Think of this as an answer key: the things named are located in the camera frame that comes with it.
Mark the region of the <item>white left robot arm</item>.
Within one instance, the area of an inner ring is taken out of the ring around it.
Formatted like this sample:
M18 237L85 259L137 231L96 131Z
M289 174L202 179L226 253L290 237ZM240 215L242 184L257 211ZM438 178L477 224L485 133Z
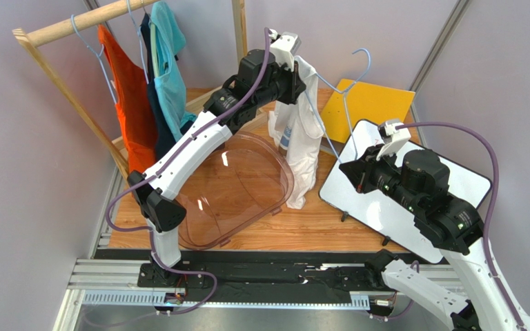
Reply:
M306 89L292 52L251 50L229 77L210 95L186 135L155 165L132 171L128 184L150 231L153 260L165 270L181 259L178 227L186 218L177 202L188 178L218 147L228 141L257 110L279 101L295 104Z

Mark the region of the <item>white t shirt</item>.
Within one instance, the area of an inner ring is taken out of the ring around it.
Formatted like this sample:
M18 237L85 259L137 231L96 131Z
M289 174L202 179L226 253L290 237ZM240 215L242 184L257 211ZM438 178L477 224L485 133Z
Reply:
M268 134L278 150L285 151L286 162L293 173L293 190L286 205L299 210L306 203L305 194L313 189L316 182L324 129L317 108L317 71L300 56L296 56L295 60L306 89L295 104L275 103L274 111L268 115Z

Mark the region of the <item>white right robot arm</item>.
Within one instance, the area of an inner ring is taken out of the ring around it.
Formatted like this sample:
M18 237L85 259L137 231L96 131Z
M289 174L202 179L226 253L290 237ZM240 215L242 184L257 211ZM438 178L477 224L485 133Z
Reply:
M342 163L340 170L356 192L379 191L410 212L420 234L455 270L465 293L449 292L388 250L366 262L373 284L403 292L450 330L530 330L530 316L510 308L516 299L502 294L502 278L491 271L479 212L449 192L449 167L431 150L407 152L401 166L395 161L372 146L359 159Z

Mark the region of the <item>turquoise t shirt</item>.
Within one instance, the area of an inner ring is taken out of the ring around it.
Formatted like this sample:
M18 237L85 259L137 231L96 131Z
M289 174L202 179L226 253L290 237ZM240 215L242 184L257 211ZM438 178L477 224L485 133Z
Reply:
M156 25L157 59L159 76L154 78L155 88L164 118L175 140L183 136L181 129L196 115L186 110L186 86L175 56L186 45L186 38L179 29L175 15L168 4L153 4L150 16Z

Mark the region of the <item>green plastic hanger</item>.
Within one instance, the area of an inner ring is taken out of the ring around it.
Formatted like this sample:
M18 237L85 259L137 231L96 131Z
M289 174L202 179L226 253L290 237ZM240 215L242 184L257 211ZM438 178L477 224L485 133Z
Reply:
M156 25L149 23L150 27L150 48L151 58L153 63L153 75L154 78L159 76L159 64L157 59L157 42L156 42Z

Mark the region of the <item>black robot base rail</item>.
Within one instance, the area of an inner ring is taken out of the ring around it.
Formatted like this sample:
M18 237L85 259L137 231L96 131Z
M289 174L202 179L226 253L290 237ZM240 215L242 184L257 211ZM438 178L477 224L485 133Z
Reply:
M150 251L103 249L94 258L141 262L135 286L165 289L165 301L186 303L341 304L353 292L387 292L379 276L365 267L370 252L258 252L184 250L173 271L161 269ZM183 270L183 275L176 274Z

